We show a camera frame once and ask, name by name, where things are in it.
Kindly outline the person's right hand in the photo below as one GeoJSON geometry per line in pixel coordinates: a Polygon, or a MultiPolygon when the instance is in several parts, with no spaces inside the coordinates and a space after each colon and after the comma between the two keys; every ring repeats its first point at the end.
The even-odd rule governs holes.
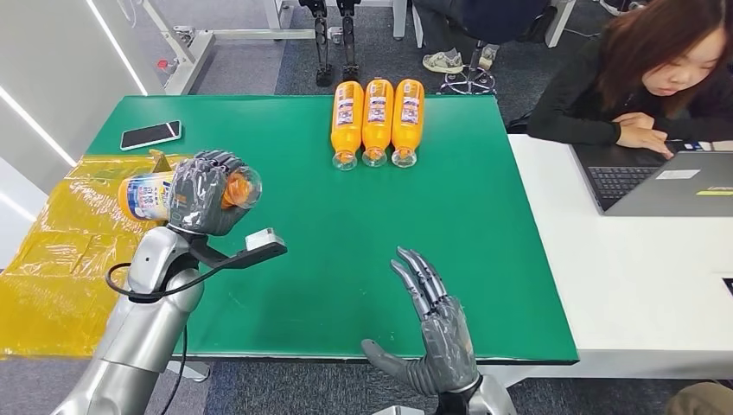
{"type": "Polygon", "coordinates": [[[647,149],[662,155],[665,159],[673,157],[666,146],[667,134],[663,131],[645,129],[632,125],[622,125],[616,144],[632,149],[647,149]]]}

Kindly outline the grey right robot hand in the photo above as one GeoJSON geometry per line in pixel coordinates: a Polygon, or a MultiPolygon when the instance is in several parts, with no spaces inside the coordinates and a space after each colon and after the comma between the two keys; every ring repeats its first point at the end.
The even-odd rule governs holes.
{"type": "Polygon", "coordinates": [[[480,374],[460,301],[447,292],[439,273],[422,254],[402,246],[396,253],[398,259],[390,267],[411,297],[425,353],[406,360],[364,339],[360,344],[364,355],[373,366],[424,396],[469,389],[480,374]]]}

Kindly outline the person's left hand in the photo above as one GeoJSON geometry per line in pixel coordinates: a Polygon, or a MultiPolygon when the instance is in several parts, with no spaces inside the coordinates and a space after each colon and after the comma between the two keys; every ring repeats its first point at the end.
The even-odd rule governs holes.
{"type": "Polygon", "coordinates": [[[629,112],[614,118],[613,122],[621,126],[631,126],[645,130],[652,130],[655,120],[644,112],[629,112]]]}

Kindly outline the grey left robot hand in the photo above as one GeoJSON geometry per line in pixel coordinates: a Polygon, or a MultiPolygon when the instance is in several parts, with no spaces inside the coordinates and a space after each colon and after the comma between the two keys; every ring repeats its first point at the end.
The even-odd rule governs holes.
{"type": "Polygon", "coordinates": [[[227,178],[246,167],[238,156],[224,150],[200,151],[181,161],[170,188],[168,225],[185,233],[228,234],[249,209],[222,207],[227,178]]]}

